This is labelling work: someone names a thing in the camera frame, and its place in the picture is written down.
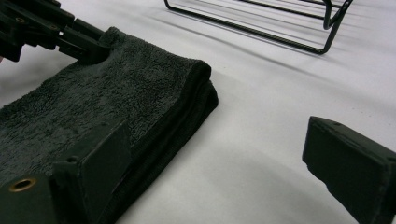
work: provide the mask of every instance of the black plastic block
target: black plastic block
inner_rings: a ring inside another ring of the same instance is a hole
[[[58,224],[45,175],[15,178],[0,188],[0,223]]]
[[[53,163],[54,179],[63,194],[85,216],[96,223],[113,197],[131,163],[126,120],[103,123],[84,136]]]
[[[303,161],[360,224],[391,223],[396,154],[335,121],[311,117]]]

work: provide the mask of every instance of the black object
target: black object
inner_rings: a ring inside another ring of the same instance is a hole
[[[114,223],[218,105],[208,64],[116,28],[100,43],[0,109],[1,224]]]
[[[343,5],[338,6],[338,5],[333,5],[331,0],[322,0],[322,2],[320,1],[311,1],[311,0],[300,0],[300,1],[304,1],[307,3],[311,3],[311,4],[315,4],[315,5],[324,5],[325,8],[325,15],[324,17],[322,16],[317,16],[317,15],[312,15],[312,14],[308,14],[308,13],[304,13],[301,11],[297,11],[297,10],[292,10],[289,8],[284,8],[284,7],[277,7],[277,6],[273,6],[273,5],[269,5],[269,4],[264,4],[263,2],[256,2],[256,1],[249,1],[249,0],[235,0],[235,1],[240,1],[240,2],[245,2],[247,4],[253,4],[256,6],[260,6],[260,7],[269,7],[271,9],[275,9],[275,10],[281,10],[281,11],[285,11],[285,12],[289,12],[289,13],[293,13],[293,14],[297,14],[300,16],[305,16],[308,18],[313,18],[313,19],[317,19],[317,20],[322,20],[323,21],[323,28],[325,30],[330,30],[329,36],[326,40],[326,43],[323,47],[323,49],[317,49],[311,46],[307,46],[305,44],[281,37],[281,36],[277,36],[277,35],[271,35],[259,30],[255,30],[243,25],[239,25],[230,21],[225,21],[225,20],[221,20],[221,19],[217,19],[214,17],[210,17],[210,16],[206,16],[204,14],[200,14],[197,12],[193,12],[193,11],[189,11],[187,9],[183,9],[180,7],[173,7],[169,4],[168,0],[164,0],[165,5],[170,9],[173,10],[175,12],[178,13],[182,13],[182,14],[186,14],[189,16],[193,16],[202,20],[206,20],[206,21],[211,21],[214,23],[218,23],[220,25],[224,25],[226,27],[230,27],[233,28],[235,30],[239,30],[239,31],[243,31],[246,32],[248,34],[251,35],[256,35],[262,38],[266,38],[290,47],[294,47],[297,49],[302,49],[308,52],[312,52],[315,54],[324,54],[327,51],[329,51],[330,46],[332,45],[332,42],[334,41],[335,35],[337,34],[338,28],[341,25],[341,22],[344,18],[344,16],[347,13],[347,9],[349,8],[350,4],[352,3],[353,0],[346,0],[344,2]],[[337,12],[332,16],[332,8],[338,8]]]
[[[360,224],[396,213],[396,153],[335,121],[311,117],[303,161]]]
[[[55,49],[82,63],[99,63],[109,47],[99,29],[60,9],[55,0],[0,0],[0,56],[18,62],[24,44]]]

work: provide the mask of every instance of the screw hole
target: screw hole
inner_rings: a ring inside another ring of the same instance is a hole
[[[58,26],[56,26],[56,25],[51,25],[49,28],[50,28],[51,30],[58,30]]]
[[[11,187],[9,187],[9,191],[11,192],[21,192],[24,190],[27,190],[31,188],[35,184],[36,180],[34,178],[27,178],[27,179],[22,179],[15,184],[13,184]]]
[[[76,162],[78,160],[78,157],[76,157],[76,156],[72,156],[72,157],[69,157],[69,158],[67,158],[67,162]]]
[[[22,18],[19,18],[19,17],[15,18],[15,20],[18,21],[18,22],[20,22],[20,23],[25,23],[25,20],[22,19]]]

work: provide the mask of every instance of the terry cloth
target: terry cloth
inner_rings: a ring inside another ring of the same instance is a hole
[[[52,162],[94,127],[128,120],[134,167],[98,223],[113,223],[150,185],[218,105],[203,61],[182,58],[110,28],[98,64],[73,63],[0,110],[0,187]]]

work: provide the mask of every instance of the black plastic piece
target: black plastic piece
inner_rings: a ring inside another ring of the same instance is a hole
[[[318,48],[314,48],[314,47],[311,47],[311,46],[308,46],[308,45],[305,45],[305,44],[302,44],[302,43],[299,43],[299,42],[296,42],[296,41],[293,41],[293,40],[290,40],[290,39],[287,39],[287,38],[284,38],[281,36],[271,35],[271,34],[268,34],[268,33],[265,33],[265,32],[259,31],[259,30],[255,30],[255,29],[243,26],[243,25],[239,25],[239,24],[230,22],[230,21],[225,21],[225,20],[214,18],[214,17],[206,16],[204,14],[189,11],[187,9],[183,9],[180,7],[174,7],[169,4],[168,0],[164,0],[166,7],[168,7],[170,10],[173,10],[175,12],[186,14],[188,16],[192,16],[192,17],[202,19],[205,21],[211,21],[211,22],[214,22],[214,23],[226,26],[226,27],[233,28],[238,31],[242,31],[242,32],[245,32],[245,33],[248,33],[251,35],[256,35],[258,37],[269,39],[269,40],[275,41],[277,43],[281,43],[286,46],[301,49],[301,50],[308,51],[308,52],[315,53],[315,54],[324,54],[327,51],[329,51],[330,46],[332,45],[332,42],[334,41],[335,35],[337,34],[338,28],[340,27],[341,22],[342,22],[344,16],[346,15],[347,10],[353,0],[346,0],[344,2],[344,4],[341,6],[333,5],[331,0],[322,0],[322,2],[304,0],[307,3],[316,4],[316,5],[324,5],[326,7],[324,17],[311,15],[311,14],[303,13],[301,11],[296,11],[296,10],[287,9],[287,8],[283,8],[283,7],[276,7],[273,5],[264,4],[264,3],[256,2],[256,1],[250,1],[250,0],[236,0],[236,1],[245,2],[248,4],[253,4],[253,5],[261,6],[261,7],[269,7],[274,10],[286,11],[286,12],[297,14],[300,16],[323,20],[323,28],[325,30],[331,29],[329,36],[326,40],[326,43],[325,43],[323,49],[318,49]],[[339,8],[339,9],[333,15],[333,17],[331,17],[333,7]]]
[[[2,224],[56,224],[50,182],[45,175],[27,175],[0,188]]]
[[[311,117],[303,161],[360,224],[390,224],[396,153],[341,123]]]
[[[110,49],[98,43],[102,31],[60,9],[51,0],[0,0],[0,56],[13,62],[24,44],[56,49],[82,63],[105,60]]]
[[[126,122],[104,123],[53,163],[53,178],[84,220],[96,223],[131,163]]]
[[[0,188],[1,224],[97,223],[131,163],[126,121],[83,136],[53,163],[53,175],[27,175]]]

